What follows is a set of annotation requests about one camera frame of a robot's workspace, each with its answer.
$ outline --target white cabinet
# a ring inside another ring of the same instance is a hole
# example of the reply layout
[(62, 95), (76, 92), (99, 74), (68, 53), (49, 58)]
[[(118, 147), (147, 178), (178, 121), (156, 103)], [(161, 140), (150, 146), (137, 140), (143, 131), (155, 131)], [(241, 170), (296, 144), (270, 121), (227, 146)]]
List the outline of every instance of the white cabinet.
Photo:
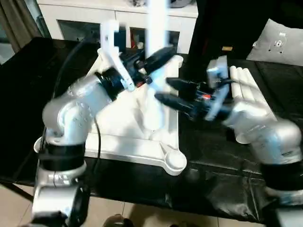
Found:
[[(131, 30), (147, 27), (146, 7), (133, 7), (129, 0), (37, 0), (37, 2), (53, 39), (66, 38), (63, 34), (63, 27), (66, 26), (63, 24), (66, 25), (69, 21), (97, 25), (109, 19), (116, 19), (126, 25), (126, 46), (131, 47)], [(168, 15), (168, 30), (173, 36), (171, 43), (177, 46), (178, 53), (188, 53), (198, 17), (197, 5), (169, 9)]]
[[(146, 28), (147, 15), (143, 13), (116, 12), (116, 19), (126, 25), (126, 47), (131, 47), (131, 28)], [(169, 16), (168, 30), (179, 32), (178, 53), (188, 53), (196, 19)]]
[(64, 39), (59, 20), (102, 23), (115, 19), (115, 12), (104, 9), (88, 9), (67, 6), (39, 5), (47, 28), (53, 39)]

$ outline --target white tray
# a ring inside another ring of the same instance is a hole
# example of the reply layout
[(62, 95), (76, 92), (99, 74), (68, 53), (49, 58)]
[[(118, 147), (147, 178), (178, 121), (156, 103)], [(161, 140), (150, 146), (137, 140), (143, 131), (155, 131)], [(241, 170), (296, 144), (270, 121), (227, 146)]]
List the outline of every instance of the white tray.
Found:
[[(102, 51), (91, 67), (88, 76), (95, 71), (102, 72), (109, 65)], [(165, 66), (166, 77), (178, 77), (180, 56), (172, 58)], [(178, 148), (178, 112), (164, 107), (165, 125), (158, 131), (143, 127), (141, 106), (147, 85), (134, 92), (124, 91), (116, 101), (108, 105), (97, 116), (101, 133), (101, 158), (161, 166), (170, 175), (179, 175), (187, 160)], [(168, 85), (166, 91), (177, 93)], [(98, 155), (98, 134), (92, 125), (86, 141), (87, 157)]]

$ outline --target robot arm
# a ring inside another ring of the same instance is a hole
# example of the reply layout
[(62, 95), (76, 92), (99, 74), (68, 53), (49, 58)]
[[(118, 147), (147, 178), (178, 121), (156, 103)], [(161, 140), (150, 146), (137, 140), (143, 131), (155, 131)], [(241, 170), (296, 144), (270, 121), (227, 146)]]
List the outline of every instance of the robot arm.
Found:
[[(144, 51), (120, 60), (134, 86), (150, 83), (149, 74), (175, 54), (166, 47), (145, 59)], [(39, 151), (32, 223), (80, 226), (85, 221), (89, 188), (83, 180), (85, 141), (96, 114), (128, 89), (115, 67), (84, 76), (43, 110), (45, 145)]]
[(156, 93), (155, 97), (163, 104), (184, 112), (191, 120), (197, 117), (207, 121), (217, 119), (240, 132), (260, 162), (266, 192), (277, 198), (277, 204), (264, 209), (265, 219), (270, 222), (268, 226), (285, 226), (290, 219), (296, 218), (297, 223), (301, 223), (303, 156), (300, 129), (291, 121), (268, 117), (267, 108), (260, 104), (243, 100), (226, 104), (226, 88), (232, 82), (228, 79), (226, 58), (211, 61), (207, 73), (208, 85), (167, 79), (173, 88), (184, 91), (187, 100), (166, 93)]

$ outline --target black table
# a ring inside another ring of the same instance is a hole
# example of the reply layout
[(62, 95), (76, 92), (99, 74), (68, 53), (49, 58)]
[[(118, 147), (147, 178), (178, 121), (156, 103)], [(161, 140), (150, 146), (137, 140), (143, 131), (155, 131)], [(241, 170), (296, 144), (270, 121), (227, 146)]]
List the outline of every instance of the black table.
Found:
[[(0, 182), (34, 185), (35, 140), (44, 128), (42, 109), (50, 100), (58, 71), (75, 42), (35, 38), (0, 66), (7, 89), (4, 99), (5, 138)], [(84, 76), (97, 57), (95, 44), (86, 44), (72, 59), (59, 93)], [(303, 129), (303, 68), (245, 60), (228, 64), (248, 68), (273, 112)], [(181, 78), (202, 80), (201, 66), (180, 69)], [(94, 158), (85, 158), (92, 195), (174, 210), (263, 222), (262, 207), (270, 202), (264, 181), (249, 147), (234, 141), (231, 131), (215, 122), (191, 122), (179, 115), (179, 147), (187, 167), (179, 176), (162, 168), (101, 159), (92, 173)]]

